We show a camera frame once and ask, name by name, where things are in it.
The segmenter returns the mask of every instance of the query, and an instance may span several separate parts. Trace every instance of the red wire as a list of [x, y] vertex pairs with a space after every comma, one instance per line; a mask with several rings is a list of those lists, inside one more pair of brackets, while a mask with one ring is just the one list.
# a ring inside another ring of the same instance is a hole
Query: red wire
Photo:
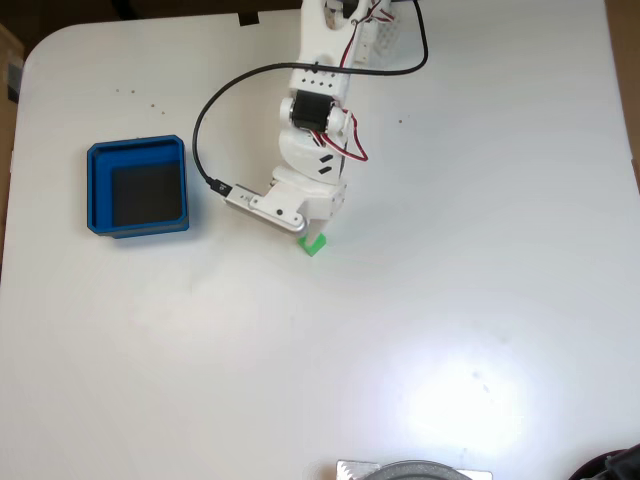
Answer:
[[376, 3], [374, 3], [371, 6], [371, 8], [369, 8], [369, 10], [367, 11], [367, 14], [364, 16], [364, 18], [362, 18], [361, 20], [356, 22], [356, 25], [353, 28], [353, 35], [351, 35], [351, 40], [349, 40], [349, 43], [347, 44], [347, 48], [345, 49], [344, 53], [342, 54], [342, 59], [340, 60], [340, 68], [344, 67], [344, 64], [347, 61], [347, 56], [349, 55], [349, 51], [351, 50], [351, 46], [353, 45], [353, 41], [356, 38], [356, 31], [358, 30], [358, 25], [360, 25], [363, 22], [367, 22], [367, 21], [369, 21], [371, 19], [371, 17], [373, 16], [373, 12], [375, 11], [376, 7], [378, 5], [380, 5], [380, 2], [382, 2], [382, 0], [378, 0]]
[[[349, 113], [348, 110], [343, 109], [342, 110], [344, 113]], [[318, 132], [312, 132], [314, 137], [324, 146], [324, 144], [326, 143], [327, 145], [329, 145], [333, 150], [335, 150], [336, 152], [344, 155], [345, 157], [351, 158], [353, 160], [360, 160], [361, 162], [366, 162], [367, 160], [369, 160], [369, 156], [367, 155], [367, 152], [364, 151], [364, 148], [362, 148], [362, 145], [360, 144], [360, 138], [358, 138], [358, 120], [356, 120], [356, 117], [351, 114], [351, 118], [353, 118], [353, 139], [356, 142], [356, 146], [358, 147], [358, 150], [360, 150], [360, 153], [362, 156], [358, 156], [355, 155], [351, 152], [347, 152], [345, 149], [343, 149], [342, 147], [336, 145], [336, 143], [331, 140], [329, 138], [329, 135], [327, 135], [326, 133], [323, 133], [322, 135], [320, 135]]]
[[386, 17], [389, 17], [390, 20], [395, 20], [396, 17], [394, 17], [393, 15], [391, 15], [389, 12], [386, 12], [383, 9], [380, 9], [380, 13], [382, 13], [383, 15], [385, 15]]

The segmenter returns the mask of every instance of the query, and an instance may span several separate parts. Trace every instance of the green block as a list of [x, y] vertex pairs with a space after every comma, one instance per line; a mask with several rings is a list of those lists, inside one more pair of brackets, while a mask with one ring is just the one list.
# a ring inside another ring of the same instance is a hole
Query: green block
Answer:
[[310, 257], [313, 257], [316, 253], [318, 253], [322, 247], [327, 244], [327, 237], [323, 234], [320, 234], [316, 241], [313, 242], [313, 245], [307, 245], [307, 237], [299, 238], [298, 245], [300, 245], [305, 252], [309, 254]]

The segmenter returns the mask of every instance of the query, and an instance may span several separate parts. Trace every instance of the blue bin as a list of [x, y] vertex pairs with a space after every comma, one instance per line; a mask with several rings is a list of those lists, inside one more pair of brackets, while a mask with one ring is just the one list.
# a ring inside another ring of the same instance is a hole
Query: blue bin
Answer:
[[182, 140], [168, 135], [91, 147], [87, 225], [98, 235], [114, 238], [188, 229]]

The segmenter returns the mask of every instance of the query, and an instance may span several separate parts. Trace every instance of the cardboard box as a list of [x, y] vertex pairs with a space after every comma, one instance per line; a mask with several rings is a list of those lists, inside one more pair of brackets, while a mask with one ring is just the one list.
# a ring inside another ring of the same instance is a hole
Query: cardboard box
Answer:
[[640, 1], [606, 0], [611, 47], [640, 188]]
[[24, 47], [0, 25], [0, 265], [9, 201], [9, 170], [18, 113], [18, 93]]

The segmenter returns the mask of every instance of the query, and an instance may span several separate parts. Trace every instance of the white table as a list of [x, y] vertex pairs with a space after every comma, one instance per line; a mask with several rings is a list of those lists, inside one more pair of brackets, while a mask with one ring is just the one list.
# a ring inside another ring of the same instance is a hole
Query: white table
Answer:
[[[427, 68], [353, 79], [372, 159], [348, 165], [314, 258], [227, 209], [190, 151], [188, 232], [86, 227], [87, 149], [177, 134], [190, 150], [218, 87], [296, 58], [299, 12], [37, 47], [0, 288], [0, 478], [311, 479], [419, 458], [561, 479], [640, 441], [640, 198], [602, 2], [422, 5]], [[419, 58], [413, 15], [392, 67]], [[211, 174], [264, 190], [289, 74], [214, 107]]]

